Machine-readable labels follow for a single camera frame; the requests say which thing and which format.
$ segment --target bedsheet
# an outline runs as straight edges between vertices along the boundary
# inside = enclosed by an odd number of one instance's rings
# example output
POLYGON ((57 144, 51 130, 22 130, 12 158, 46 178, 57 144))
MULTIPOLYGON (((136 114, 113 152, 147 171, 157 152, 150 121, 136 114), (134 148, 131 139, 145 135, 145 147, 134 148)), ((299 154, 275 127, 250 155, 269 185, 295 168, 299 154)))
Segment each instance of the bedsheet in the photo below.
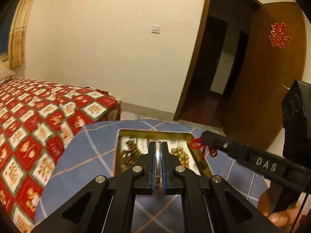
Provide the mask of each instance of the bedsheet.
MULTIPOLYGON (((203 130, 179 123, 159 120, 98 122, 83 126, 58 162, 45 187, 36 211, 36 224, 58 209, 83 186, 98 175, 114 174, 116 143, 120 129, 190 132, 195 138, 203 130)), ((241 166, 236 160, 218 151, 211 157, 206 150, 205 159, 213 174, 222 176, 245 199, 257 206, 260 195, 267 189, 264 178, 241 166)), ((179 195, 136 196, 132 232, 184 232, 179 195)))
POLYGON ((60 156, 85 124, 119 120, 120 99, 93 88, 27 79, 0 87, 0 201, 30 232, 60 156))

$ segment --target door frame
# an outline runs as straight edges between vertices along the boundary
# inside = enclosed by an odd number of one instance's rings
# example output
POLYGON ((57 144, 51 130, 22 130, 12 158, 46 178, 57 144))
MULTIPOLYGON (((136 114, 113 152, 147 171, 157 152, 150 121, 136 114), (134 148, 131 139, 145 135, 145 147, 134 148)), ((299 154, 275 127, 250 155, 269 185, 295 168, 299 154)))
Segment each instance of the door frame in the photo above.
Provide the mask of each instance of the door frame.
MULTIPOLYGON (((258 9, 262 3, 259 2, 258 0, 244 0, 250 7, 252 8, 256 8, 258 9)), ((199 51, 200 51, 200 47, 201 47, 201 42, 202 42, 202 38, 203 38, 203 34, 204 34, 204 30, 205 30, 205 26, 206 26, 206 21, 207 21, 207 16, 208 16, 208 9, 209 9, 209 5, 210 5, 210 0, 204 0, 204 4, 203 4, 203 10, 202 10, 202 16, 201 16, 201 21, 200 21, 200 25, 199 25, 199 30, 197 33, 197 39, 195 41, 195 45, 194 45, 194 49, 193 49, 193 53, 192 53, 192 57, 191 57, 191 61, 190 61, 190 65, 189 65, 189 69, 186 75, 186 79, 185 79, 185 83, 183 86, 183 90, 181 92, 180 98, 179 98, 179 102, 175 111, 175 115, 173 120, 177 121, 180 117, 181 114, 181 110, 183 108, 185 99, 186 99, 186 95, 190 86, 190 82, 192 79, 192 75, 193 75, 193 71, 197 62, 197 58, 199 55, 199 51)))

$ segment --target red string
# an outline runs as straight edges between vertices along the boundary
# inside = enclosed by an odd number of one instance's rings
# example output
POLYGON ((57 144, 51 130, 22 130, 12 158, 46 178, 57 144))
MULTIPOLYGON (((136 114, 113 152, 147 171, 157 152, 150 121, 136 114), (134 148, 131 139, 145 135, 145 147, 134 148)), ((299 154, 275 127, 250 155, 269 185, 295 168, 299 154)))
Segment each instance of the red string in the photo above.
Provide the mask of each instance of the red string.
MULTIPOLYGON (((200 137, 196 138, 196 139, 192 139, 190 141, 190 143, 189 143, 189 146, 193 150, 199 150, 199 149, 203 148, 203 150, 202 150, 202 159, 204 159, 205 149, 206 149, 207 146, 202 144, 202 141, 201 141, 200 137)), ((216 157, 217 156, 217 149, 213 148, 212 146, 208 146, 208 150, 210 151, 210 155, 212 157, 216 157)))

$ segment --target bed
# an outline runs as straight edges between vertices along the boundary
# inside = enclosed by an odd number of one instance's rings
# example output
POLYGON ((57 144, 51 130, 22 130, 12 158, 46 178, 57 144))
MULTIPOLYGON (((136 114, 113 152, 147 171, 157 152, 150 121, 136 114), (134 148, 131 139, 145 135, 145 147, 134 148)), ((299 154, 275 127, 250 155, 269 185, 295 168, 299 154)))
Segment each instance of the bed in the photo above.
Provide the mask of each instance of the bed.
POLYGON ((33 222, 43 189, 70 141, 86 124, 119 120, 120 99, 99 89, 28 79, 10 77, 2 83, 0 201, 14 222, 21 217, 33 222))

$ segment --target screw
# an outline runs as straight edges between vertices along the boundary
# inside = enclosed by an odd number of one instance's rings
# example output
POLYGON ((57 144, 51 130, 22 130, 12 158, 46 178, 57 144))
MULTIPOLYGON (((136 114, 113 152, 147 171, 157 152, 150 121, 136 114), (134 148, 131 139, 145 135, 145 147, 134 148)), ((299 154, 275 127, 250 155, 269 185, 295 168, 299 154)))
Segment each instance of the screw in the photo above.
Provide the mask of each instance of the screw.
POLYGON ((176 166, 175 170, 178 172, 183 172, 183 171, 185 171, 185 168, 183 166, 176 166))
POLYGON ((96 178, 95 178, 95 181, 97 182, 97 183, 103 183, 104 181, 105 181, 105 177, 104 176, 102 176, 102 175, 99 175, 99 176, 97 176, 96 178))
POLYGON ((221 177, 219 175, 214 175, 212 177, 212 181, 219 183, 219 182, 221 182, 221 177))
POLYGON ((134 172, 140 172, 140 171, 142 170, 142 167, 141 167, 141 166, 134 166, 134 167, 132 168, 132 170, 133 170, 134 172))

